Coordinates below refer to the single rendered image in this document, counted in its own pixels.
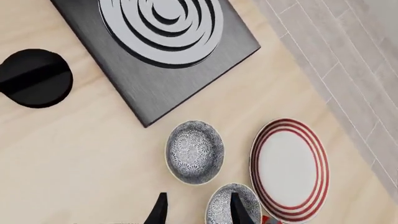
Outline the white plate with red rings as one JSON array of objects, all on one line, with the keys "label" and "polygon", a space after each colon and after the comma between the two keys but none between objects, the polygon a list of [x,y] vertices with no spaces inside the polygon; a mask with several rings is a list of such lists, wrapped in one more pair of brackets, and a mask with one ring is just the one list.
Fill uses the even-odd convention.
[{"label": "white plate with red rings", "polygon": [[273,119],[255,137],[249,156],[252,187],[263,208],[283,224],[306,224],[330,189],[326,150],[305,123]]}]

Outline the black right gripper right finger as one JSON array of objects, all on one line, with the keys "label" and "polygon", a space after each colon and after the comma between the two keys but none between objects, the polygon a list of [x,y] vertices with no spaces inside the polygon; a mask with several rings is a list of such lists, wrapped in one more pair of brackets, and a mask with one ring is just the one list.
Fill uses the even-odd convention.
[{"label": "black right gripper right finger", "polygon": [[233,224],[250,224],[251,219],[236,192],[231,194],[230,209]]}]

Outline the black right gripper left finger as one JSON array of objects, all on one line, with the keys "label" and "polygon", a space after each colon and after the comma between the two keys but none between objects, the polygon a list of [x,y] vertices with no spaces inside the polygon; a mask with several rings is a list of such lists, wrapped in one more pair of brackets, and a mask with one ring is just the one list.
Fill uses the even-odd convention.
[{"label": "black right gripper left finger", "polygon": [[168,210],[167,193],[162,192],[144,224],[165,224]]}]

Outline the red patterned object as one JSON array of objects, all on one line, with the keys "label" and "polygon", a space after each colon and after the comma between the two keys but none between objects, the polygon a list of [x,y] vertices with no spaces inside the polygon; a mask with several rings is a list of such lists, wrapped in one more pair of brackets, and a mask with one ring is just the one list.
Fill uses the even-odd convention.
[{"label": "red patterned object", "polygon": [[271,218],[268,216],[262,216],[262,224],[282,224],[280,221],[275,218]]}]

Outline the round black stove knob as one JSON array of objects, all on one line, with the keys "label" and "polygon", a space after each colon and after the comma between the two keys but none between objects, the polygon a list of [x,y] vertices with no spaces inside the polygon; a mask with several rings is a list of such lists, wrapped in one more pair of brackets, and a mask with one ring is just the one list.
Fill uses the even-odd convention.
[{"label": "round black stove knob", "polygon": [[69,95],[72,86],[72,71],[55,52],[25,49],[0,63],[0,93],[21,106],[54,106]]}]

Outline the flat black stove plate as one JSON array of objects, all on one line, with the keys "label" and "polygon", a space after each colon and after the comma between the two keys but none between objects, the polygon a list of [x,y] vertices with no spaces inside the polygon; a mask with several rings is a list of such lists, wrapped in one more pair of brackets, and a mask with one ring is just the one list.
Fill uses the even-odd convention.
[{"label": "flat black stove plate", "polygon": [[260,49],[229,0],[50,0],[143,126]]}]

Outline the patterned black white bowl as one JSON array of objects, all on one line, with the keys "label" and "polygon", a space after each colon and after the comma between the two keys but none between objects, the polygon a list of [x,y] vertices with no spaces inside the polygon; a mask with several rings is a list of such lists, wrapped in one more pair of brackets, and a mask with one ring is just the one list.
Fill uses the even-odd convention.
[{"label": "patterned black white bowl", "polygon": [[205,212],[205,224],[233,224],[230,201],[231,194],[234,192],[239,194],[253,222],[262,223],[261,205],[253,190],[244,184],[230,183],[220,187],[209,199]]},{"label": "patterned black white bowl", "polygon": [[186,121],[172,130],[165,143],[170,173],[189,185],[211,182],[220,173],[225,149],[219,132],[203,121]]}]

